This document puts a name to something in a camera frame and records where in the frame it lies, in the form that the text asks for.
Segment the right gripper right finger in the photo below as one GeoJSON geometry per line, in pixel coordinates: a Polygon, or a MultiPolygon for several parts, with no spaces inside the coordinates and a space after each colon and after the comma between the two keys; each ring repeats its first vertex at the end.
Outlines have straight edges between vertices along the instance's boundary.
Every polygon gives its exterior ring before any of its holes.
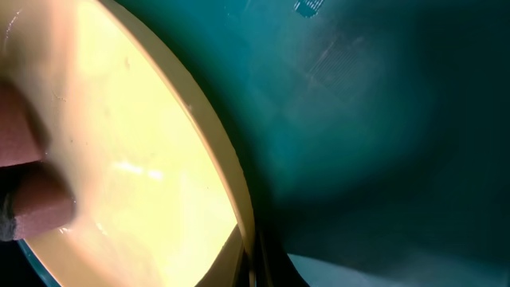
{"type": "Polygon", "coordinates": [[[257,231],[254,267],[256,287],[309,287],[271,230],[257,231]]]}

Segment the yellow-green plate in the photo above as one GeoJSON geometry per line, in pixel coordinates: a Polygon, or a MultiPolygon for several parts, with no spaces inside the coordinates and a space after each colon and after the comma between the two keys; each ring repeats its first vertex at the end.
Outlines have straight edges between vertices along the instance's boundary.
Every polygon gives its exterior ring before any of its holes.
{"type": "Polygon", "coordinates": [[[235,226],[255,283],[243,170],[204,92],[113,1],[1,0],[1,76],[48,138],[71,222],[20,243],[48,286],[196,286],[235,226]]]}

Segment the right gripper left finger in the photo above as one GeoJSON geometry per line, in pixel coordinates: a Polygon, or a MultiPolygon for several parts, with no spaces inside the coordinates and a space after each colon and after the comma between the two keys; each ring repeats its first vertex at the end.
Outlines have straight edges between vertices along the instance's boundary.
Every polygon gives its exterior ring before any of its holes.
{"type": "Polygon", "coordinates": [[[196,287],[250,287],[249,260],[237,226],[196,287]]]}

